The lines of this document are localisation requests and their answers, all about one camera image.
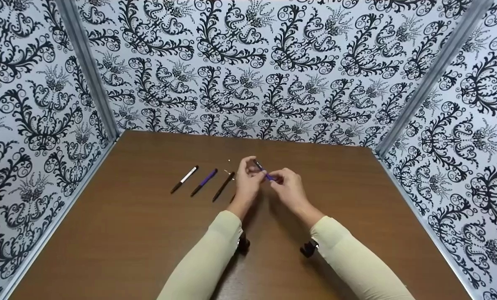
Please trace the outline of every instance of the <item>black and white patterned wall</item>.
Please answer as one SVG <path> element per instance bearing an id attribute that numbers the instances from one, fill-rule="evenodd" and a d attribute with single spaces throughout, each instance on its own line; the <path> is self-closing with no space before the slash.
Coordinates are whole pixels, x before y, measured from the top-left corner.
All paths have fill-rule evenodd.
<path id="1" fill-rule="evenodd" d="M 0 296 L 108 145 L 53 0 L 0 0 Z"/>
<path id="2" fill-rule="evenodd" d="M 120 129 L 360 145 L 470 0 L 77 0 Z"/>
<path id="3" fill-rule="evenodd" d="M 497 0 L 384 161 L 475 296 L 497 300 Z"/>

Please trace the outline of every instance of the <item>arm sleeve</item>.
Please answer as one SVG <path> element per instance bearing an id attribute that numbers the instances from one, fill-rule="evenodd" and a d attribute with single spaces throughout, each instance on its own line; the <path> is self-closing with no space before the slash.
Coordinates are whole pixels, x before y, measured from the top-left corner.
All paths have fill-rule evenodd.
<path id="1" fill-rule="evenodd" d="M 414 299 L 397 275 L 333 218 L 323 217 L 310 234 L 321 256 L 359 299 Z"/>
<path id="2" fill-rule="evenodd" d="M 236 251 L 242 232 L 236 215 L 227 210 L 220 212 L 201 240 L 176 266 L 157 299 L 209 299 Z"/>

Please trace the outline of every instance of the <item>white pen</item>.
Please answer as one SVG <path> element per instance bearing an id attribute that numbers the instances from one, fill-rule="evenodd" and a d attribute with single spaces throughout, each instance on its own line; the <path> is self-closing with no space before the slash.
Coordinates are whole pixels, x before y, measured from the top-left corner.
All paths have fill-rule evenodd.
<path id="1" fill-rule="evenodd" d="M 189 176 L 193 173 L 195 173 L 195 171 L 198 169 L 198 165 L 195 165 L 193 167 L 193 169 L 191 169 L 191 171 L 189 171 L 183 178 L 182 180 L 180 180 L 175 186 L 174 188 L 171 190 L 171 194 L 174 193 L 174 191 L 178 190 L 178 188 L 180 186 L 182 186 L 182 184 L 189 178 Z"/>

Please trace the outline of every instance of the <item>brown tabletop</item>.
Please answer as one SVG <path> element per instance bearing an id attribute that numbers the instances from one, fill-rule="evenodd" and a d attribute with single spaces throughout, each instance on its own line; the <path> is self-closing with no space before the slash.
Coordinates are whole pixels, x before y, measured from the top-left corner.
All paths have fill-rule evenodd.
<path id="1" fill-rule="evenodd" d="M 469 299 L 369 149 L 138 131 L 123 134 L 11 298 L 155 300 L 233 196 L 234 182 L 211 201 L 224 169 L 248 155 L 267 169 L 300 173 L 310 201 L 384 260 L 417 300 Z M 200 169 L 170 195 L 194 165 Z M 300 254 L 308 230 L 268 183 L 243 227 L 250 251 L 232 259 L 214 298 L 350 298 L 319 256 Z"/>

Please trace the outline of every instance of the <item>purple pen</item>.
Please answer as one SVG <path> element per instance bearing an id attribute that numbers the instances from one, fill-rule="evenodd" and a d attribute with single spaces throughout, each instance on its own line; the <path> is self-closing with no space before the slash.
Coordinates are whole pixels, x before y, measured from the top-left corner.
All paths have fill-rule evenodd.
<path id="1" fill-rule="evenodd" d="M 205 184 L 208 182 L 215 174 L 217 174 L 217 169 L 214 169 L 202 182 L 199 184 L 193 192 L 191 192 L 191 197 L 193 197 Z"/>
<path id="2" fill-rule="evenodd" d="M 256 164 L 256 167 L 258 167 L 260 169 L 260 171 L 265 171 L 265 169 L 260 165 L 260 163 L 257 160 L 253 160 L 253 161 Z M 265 177 L 267 177 L 267 179 L 269 179 L 269 180 L 275 180 L 275 179 L 273 179 L 273 177 L 270 177 L 269 174 L 267 174 L 267 173 L 265 173 Z"/>

